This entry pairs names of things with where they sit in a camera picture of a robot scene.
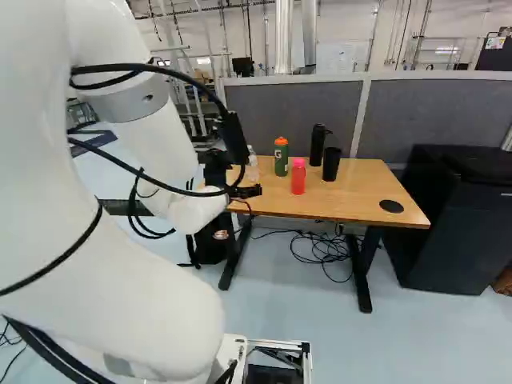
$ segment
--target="cubicle wall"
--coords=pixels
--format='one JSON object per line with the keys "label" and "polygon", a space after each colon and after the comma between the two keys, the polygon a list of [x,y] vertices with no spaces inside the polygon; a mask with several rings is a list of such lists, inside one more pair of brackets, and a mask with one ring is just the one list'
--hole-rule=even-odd
{"label": "cubicle wall", "polygon": [[500,146],[512,124],[512,74],[425,71],[273,76],[224,81],[247,141],[272,154],[277,136],[307,156],[316,122],[343,153],[404,163],[413,144]]}
{"label": "cubicle wall", "polygon": [[361,89],[362,81],[228,86],[226,99],[257,154],[273,154],[283,136],[291,156],[307,156],[311,128],[320,122],[334,133],[328,141],[348,155]]}

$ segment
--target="pink bottle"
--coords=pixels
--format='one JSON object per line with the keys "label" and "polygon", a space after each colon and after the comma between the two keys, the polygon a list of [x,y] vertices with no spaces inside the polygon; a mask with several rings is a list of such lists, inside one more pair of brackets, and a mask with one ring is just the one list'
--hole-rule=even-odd
{"label": "pink bottle", "polygon": [[291,170],[291,193],[303,194],[306,189],[306,162],[303,158],[294,158]]}

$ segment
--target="black tumbler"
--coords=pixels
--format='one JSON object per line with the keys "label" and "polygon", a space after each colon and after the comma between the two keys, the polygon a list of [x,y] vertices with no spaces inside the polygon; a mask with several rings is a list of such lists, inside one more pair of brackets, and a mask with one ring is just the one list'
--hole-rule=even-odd
{"label": "black tumbler", "polygon": [[326,182],[336,180],[338,174],[339,159],[342,156],[342,150],[334,146],[328,146],[323,153],[322,179]]}
{"label": "black tumbler", "polygon": [[310,166],[320,166],[322,164],[323,143],[326,135],[330,131],[323,124],[315,124],[311,133],[311,152]]}

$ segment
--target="orange bottle cap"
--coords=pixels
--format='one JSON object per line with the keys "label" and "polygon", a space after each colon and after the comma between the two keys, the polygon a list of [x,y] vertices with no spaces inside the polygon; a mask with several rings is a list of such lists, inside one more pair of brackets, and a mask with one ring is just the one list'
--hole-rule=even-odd
{"label": "orange bottle cap", "polygon": [[287,146],[288,140],[286,138],[284,138],[283,136],[280,136],[275,139],[275,145],[276,146]]}

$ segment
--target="desk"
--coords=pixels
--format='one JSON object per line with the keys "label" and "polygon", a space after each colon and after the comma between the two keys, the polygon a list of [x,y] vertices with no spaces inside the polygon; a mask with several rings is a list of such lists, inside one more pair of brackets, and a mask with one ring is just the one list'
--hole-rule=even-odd
{"label": "desk", "polygon": [[[347,245],[354,269],[359,309],[370,313],[372,304],[366,274],[378,247],[382,228],[400,226],[428,229],[428,218],[382,160],[344,158],[335,182],[322,180],[320,166],[307,165],[306,192],[299,196],[290,191],[291,172],[284,178],[275,175],[272,156],[258,156],[258,163],[263,195],[247,200],[254,215],[357,222],[368,226],[361,249],[353,235],[347,235]],[[228,184],[233,183],[238,172],[238,166],[227,172]],[[251,184],[244,178],[240,186]],[[404,211],[400,214],[387,212],[380,207],[381,200],[399,202]],[[228,210],[239,214],[249,213],[248,207],[240,202],[232,202]],[[250,230],[250,225],[242,228],[238,251],[228,258],[222,274],[219,283],[221,290],[227,290],[230,286]]]}

